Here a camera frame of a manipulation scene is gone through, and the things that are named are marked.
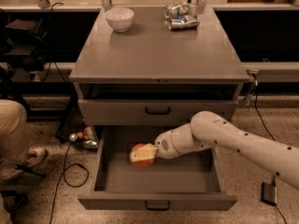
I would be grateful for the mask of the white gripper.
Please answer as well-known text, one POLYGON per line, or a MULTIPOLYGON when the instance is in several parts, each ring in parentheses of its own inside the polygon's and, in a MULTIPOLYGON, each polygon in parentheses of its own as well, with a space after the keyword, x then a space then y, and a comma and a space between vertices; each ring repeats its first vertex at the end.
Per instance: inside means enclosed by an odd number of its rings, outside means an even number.
POLYGON ((135 145, 130 153, 131 162, 152 161, 156 158, 156 153, 159 158, 163 159, 179 157, 180 153, 174 145, 173 133, 174 131, 171 130, 159 134, 155 139, 154 145, 151 143, 135 145))

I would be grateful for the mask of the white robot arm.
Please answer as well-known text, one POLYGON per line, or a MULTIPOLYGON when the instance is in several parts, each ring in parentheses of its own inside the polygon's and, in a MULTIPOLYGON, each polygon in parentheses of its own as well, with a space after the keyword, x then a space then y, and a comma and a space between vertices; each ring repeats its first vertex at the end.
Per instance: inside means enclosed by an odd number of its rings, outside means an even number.
POLYGON ((148 166, 157 158, 174 159, 212 147, 225 147, 299 189, 299 148, 288 146, 236 128, 223 117, 201 111, 191 121, 159 134, 153 143, 138 144, 131 163, 148 166))

